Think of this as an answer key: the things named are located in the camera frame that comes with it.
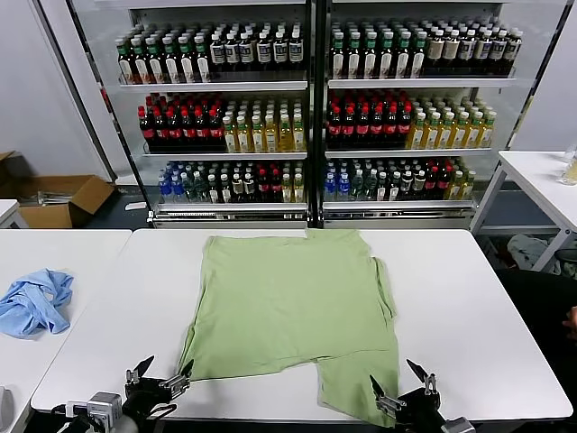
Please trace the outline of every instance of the robotic arm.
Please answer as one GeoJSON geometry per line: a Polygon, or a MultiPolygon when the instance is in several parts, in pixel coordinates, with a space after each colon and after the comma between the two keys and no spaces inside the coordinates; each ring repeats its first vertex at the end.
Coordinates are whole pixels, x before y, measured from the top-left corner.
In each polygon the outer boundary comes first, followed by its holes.
{"type": "Polygon", "coordinates": [[[52,413],[64,410],[67,418],[74,418],[59,433],[137,433],[152,414],[161,412],[156,418],[160,419],[176,410],[177,405],[170,402],[190,386],[188,377],[193,361],[185,366],[182,374],[163,380],[144,377],[153,360],[151,356],[126,371],[124,404],[118,394],[98,392],[87,402],[69,401],[54,408],[52,413]]]}

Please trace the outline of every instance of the white wall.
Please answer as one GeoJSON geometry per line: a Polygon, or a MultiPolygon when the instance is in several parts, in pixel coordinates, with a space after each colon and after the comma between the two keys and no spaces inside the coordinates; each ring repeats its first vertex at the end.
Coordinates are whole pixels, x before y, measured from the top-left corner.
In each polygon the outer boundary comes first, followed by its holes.
{"type": "Polygon", "coordinates": [[[512,150],[564,151],[577,140],[576,46],[577,11],[574,7],[512,143],[512,150]]]}
{"type": "Polygon", "coordinates": [[[3,0],[0,15],[0,152],[20,152],[38,175],[110,180],[32,5],[3,0]]]}

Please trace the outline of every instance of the water bottle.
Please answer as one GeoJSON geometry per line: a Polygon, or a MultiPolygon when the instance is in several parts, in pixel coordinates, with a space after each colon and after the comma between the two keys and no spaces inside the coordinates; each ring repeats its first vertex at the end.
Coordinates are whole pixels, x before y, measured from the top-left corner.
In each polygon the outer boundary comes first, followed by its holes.
{"type": "Polygon", "coordinates": [[[334,182],[334,174],[326,173],[325,180],[325,198],[324,201],[335,201],[336,200],[336,183],[334,182]]]}
{"type": "Polygon", "coordinates": [[[349,182],[349,175],[347,173],[341,174],[341,181],[339,182],[337,201],[349,201],[349,194],[351,193],[351,182],[349,182]]]}

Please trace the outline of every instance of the table leg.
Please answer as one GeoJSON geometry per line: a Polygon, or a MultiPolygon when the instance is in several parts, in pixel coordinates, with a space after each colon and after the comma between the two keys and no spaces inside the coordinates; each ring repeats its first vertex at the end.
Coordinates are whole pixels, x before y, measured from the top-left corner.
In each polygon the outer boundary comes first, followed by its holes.
{"type": "Polygon", "coordinates": [[[493,201],[499,193],[501,185],[505,181],[506,177],[507,173],[503,170],[503,165],[500,164],[495,171],[495,174],[493,174],[493,179],[491,179],[489,187],[487,188],[487,191],[485,192],[485,195],[479,204],[479,208],[477,209],[477,212],[471,221],[469,230],[473,235],[477,235],[477,233],[479,233],[479,230],[485,221],[485,217],[489,213],[490,205],[493,204],[493,201]]]}
{"type": "Polygon", "coordinates": [[[553,260],[555,251],[560,250],[569,246],[569,244],[575,238],[575,234],[569,229],[561,229],[561,231],[557,234],[557,236],[553,239],[553,241],[549,244],[546,250],[543,251],[539,260],[531,268],[531,271],[548,271],[548,268],[551,266],[551,261],[553,260]]]}

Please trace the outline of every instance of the bottle label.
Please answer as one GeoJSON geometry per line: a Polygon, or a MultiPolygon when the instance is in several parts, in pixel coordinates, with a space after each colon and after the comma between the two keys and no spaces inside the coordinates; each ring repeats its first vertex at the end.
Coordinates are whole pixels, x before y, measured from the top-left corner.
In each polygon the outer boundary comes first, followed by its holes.
{"type": "Polygon", "coordinates": [[[146,68],[146,62],[142,59],[136,61],[136,68],[138,69],[138,75],[141,76],[141,81],[143,84],[151,84],[152,77],[148,73],[146,68]]]}
{"type": "Polygon", "coordinates": [[[429,50],[426,53],[426,56],[431,60],[439,60],[443,55],[443,41],[435,41],[432,40],[429,42],[429,50]]]}
{"type": "Polygon", "coordinates": [[[258,43],[257,48],[259,49],[257,52],[259,62],[260,63],[269,63],[270,62],[270,44],[269,43],[258,43]]]}
{"type": "Polygon", "coordinates": [[[224,50],[226,52],[226,61],[229,63],[238,63],[239,62],[239,52],[238,52],[238,45],[235,43],[226,44],[224,46],[224,50]]]}
{"type": "Polygon", "coordinates": [[[357,78],[358,68],[359,68],[359,55],[351,54],[351,56],[349,57],[349,73],[348,73],[349,79],[357,78]]]}
{"type": "Polygon", "coordinates": [[[429,135],[426,138],[426,145],[425,149],[428,151],[433,150],[435,148],[436,136],[438,131],[436,129],[432,129],[429,131],[429,135]]]}
{"type": "Polygon", "coordinates": [[[290,203],[290,200],[292,199],[292,194],[290,189],[283,189],[282,190],[282,201],[284,203],[290,203]]]}
{"type": "Polygon", "coordinates": [[[222,65],[226,61],[226,54],[222,45],[210,46],[210,57],[215,65],[222,65]]]}
{"type": "Polygon", "coordinates": [[[390,53],[383,54],[380,58],[379,79],[389,77],[390,62],[393,56],[390,53]]]}
{"type": "Polygon", "coordinates": [[[375,70],[376,57],[377,56],[371,53],[367,54],[366,57],[364,58],[364,74],[362,75],[364,79],[372,78],[372,74],[375,70]]]}
{"type": "Polygon", "coordinates": [[[170,130],[170,138],[178,139],[181,136],[182,136],[182,130],[180,128],[170,130]]]}
{"type": "Polygon", "coordinates": [[[254,53],[252,52],[252,44],[242,44],[240,46],[241,49],[241,62],[242,63],[253,63],[254,62],[254,53]]]}
{"type": "Polygon", "coordinates": [[[343,77],[343,54],[335,54],[333,56],[333,78],[339,79],[343,77]]]}
{"type": "Polygon", "coordinates": [[[445,41],[443,47],[443,59],[453,60],[457,57],[457,51],[459,50],[459,41],[445,41]]]}
{"type": "Polygon", "coordinates": [[[295,149],[297,149],[297,152],[303,152],[305,150],[305,140],[302,131],[295,131],[293,136],[295,138],[295,149]]]}
{"type": "Polygon", "coordinates": [[[305,191],[301,188],[295,188],[295,203],[302,203],[305,199],[305,191]]]}
{"type": "Polygon", "coordinates": [[[257,153],[262,153],[262,134],[261,133],[254,133],[252,135],[252,140],[254,141],[254,151],[257,153]]]}
{"type": "Polygon", "coordinates": [[[506,45],[507,43],[505,41],[494,41],[490,49],[489,58],[491,60],[501,60],[505,53],[506,45]]]}
{"type": "Polygon", "coordinates": [[[457,129],[457,133],[454,135],[454,140],[453,140],[453,147],[454,149],[461,149],[461,146],[463,145],[463,138],[465,136],[465,130],[464,129],[457,129]]]}
{"type": "Polygon", "coordinates": [[[441,137],[439,138],[439,149],[447,148],[447,143],[449,142],[449,135],[451,135],[450,129],[444,129],[441,132],[441,137]]]}
{"type": "Polygon", "coordinates": [[[166,67],[169,70],[170,82],[172,84],[179,83],[179,69],[177,68],[177,62],[174,59],[166,59],[166,67]]]}
{"type": "Polygon", "coordinates": [[[367,124],[357,124],[357,133],[365,135],[369,132],[369,126],[367,124]]]}
{"type": "Polygon", "coordinates": [[[397,130],[399,134],[408,134],[411,129],[410,124],[399,124],[397,125],[397,130]]]}
{"type": "Polygon", "coordinates": [[[133,70],[131,69],[128,60],[120,60],[118,64],[120,65],[120,70],[123,72],[126,84],[134,84],[133,70]]]}
{"type": "Polygon", "coordinates": [[[153,129],[143,129],[142,136],[144,138],[154,138],[154,130],[153,129]]]}
{"type": "Polygon", "coordinates": [[[389,201],[397,200],[397,195],[398,195],[398,188],[397,187],[391,188],[389,192],[389,201]]]}
{"type": "Polygon", "coordinates": [[[197,65],[198,65],[198,71],[200,72],[200,79],[202,79],[202,82],[207,83],[208,81],[210,81],[208,75],[208,60],[205,59],[204,57],[201,57],[197,59],[197,65]]]}
{"type": "Polygon", "coordinates": [[[277,63],[284,63],[287,61],[289,59],[288,51],[286,42],[274,42],[274,61],[277,63]]]}
{"type": "Polygon", "coordinates": [[[485,41],[477,41],[477,45],[475,45],[475,54],[474,58],[476,60],[486,60],[489,57],[490,46],[492,42],[485,42],[485,41]]]}
{"type": "Polygon", "coordinates": [[[249,152],[249,137],[246,133],[238,134],[238,143],[241,147],[241,153],[249,152]]]}
{"type": "Polygon", "coordinates": [[[413,65],[411,66],[411,78],[419,78],[421,76],[421,69],[423,68],[423,60],[425,54],[418,52],[413,57],[413,65]]]}
{"type": "Polygon", "coordinates": [[[210,136],[213,138],[221,138],[223,136],[223,129],[222,128],[211,129],[210,136]]]}
{"type": "Polygon", "coordinates": [[[505,48],[505,52],[503,52],[503,59],[514,61],[519,48],[521,48],[521,44],[518,41],[507,42],[507,47],[505,48]]]}
{"type": "Polygon", "coordinates": [[[477,142],[477,137],[479,136],[478,129],[471,129],[469,132],[469,137],[467,138],[467,144],[465,145],[465,149],[473,149],[477,142]]]}
{"type": "Polygon", "coordinates": [[[461,195],[461,200],[469,200],[471,198],[471,192],[472,192],[472,185],[467,185],[463,189],[463,193],[461,195]]]}
{"type": "Polygon", "coordinates": [[[457,57],[459,60],[470,60],[472,57],[474,41],[461,41],[457,57]]]}
{"type": "Polygon", "coordinates": [[[395,78],[404,78],[405,74],[407,73],[407,65],[408,65],[408,54],[403,52],[399,54],[397,58],[397,71],[395,72],[395,78]]]}
{"type": "Polygon", "coordinates": [[[385,199],[385,194],[387,194],[386,188],[377,189],[377,201],[383,201],[385,199]]]}
{"type": "Polygon", "coordinates": [[[229,153],[236,152],[236,143],[234,142],[234,136],[232,134],[227,134],[224,136],[224,140],[226,141],[226,149],[229,153]]]}
{"type": "Polygon", "coordinates": [[[486,129],[481,137],[481,147],[490,147],[490,139],[493,135],[492,129],[486,129]]]}
{"type": "Polygon", "coordinates": [[[416,129],[415,134],[413,135],[413,142],[411,143],[411,149],[413,150],[418,149],[421,145],[422,138],[423,138],[423,130],[416,129]]]}
{"type": "Polygon", "coordinates": [[[344,125],[341,127],[341,131],[343,132],[343,135],[353,135],[353,133],[354,133],[354,126],[348,125],[348,124],[344,124],[344,125]]]}
{"type": "Polygon", "coordinates": [[[457,196],[459,195],[459,190],[461,189],[461,187],[451,187],[451,190],[449,191],[449,197],[447,197],[447,200],[456,200],[457,196]]]}
{"type": "Polygon", "coordinates": [[[158,61],[158,59],[151,59],[151,69],[157,84],[163,84],[164,74],[162,73],[162,68],[160,67],[160,62],[158,61]]]}
{"type": "Polygon", "coordinates": [[[190,59],[181,59],[180,63],[182,63],[182,70],[184,70],[184,78],[187,80],[187,83],[194,83],[195,72],[192,70],[192,61],[190,61],[190,59]]]}
{"type": "Polygon", "coordinates": [[[303,61],[303,43],[301,41],[291,42],[288,45],[288,55],[292,63],[303,61]]]}
{"type": "Polygon", "coordinates": [[[274,153],[277,151],[277,137],[275,133],[267,134],[267,152],[274,153]]]}
{"type": "Polygon", "coordinates": [[[210,193],[210,201],[212,201],[213,203],[218,203],[218,191],[211,189],[208,192],[210,193]]]}

